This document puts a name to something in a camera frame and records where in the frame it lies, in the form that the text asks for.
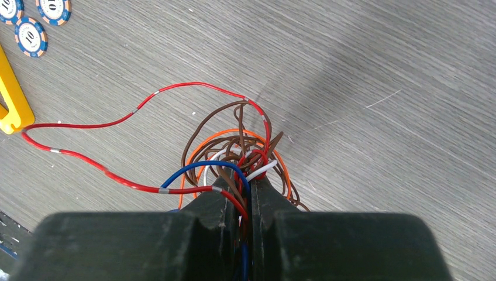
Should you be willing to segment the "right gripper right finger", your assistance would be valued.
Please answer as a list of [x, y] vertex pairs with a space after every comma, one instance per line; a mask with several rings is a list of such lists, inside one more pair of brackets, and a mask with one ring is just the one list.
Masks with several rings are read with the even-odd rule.
[[268, 180], [252, 192], [254, 280], [451, 280], [436, 239], [403, 213], [305, 212]]

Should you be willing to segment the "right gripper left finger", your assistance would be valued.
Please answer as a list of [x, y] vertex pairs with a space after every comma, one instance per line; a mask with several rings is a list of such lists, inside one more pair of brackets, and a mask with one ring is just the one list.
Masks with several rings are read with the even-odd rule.
[[71, 212], [35, 229], [10, 280], [229, 280], [235, 208], [207, 192], [177, 212]]

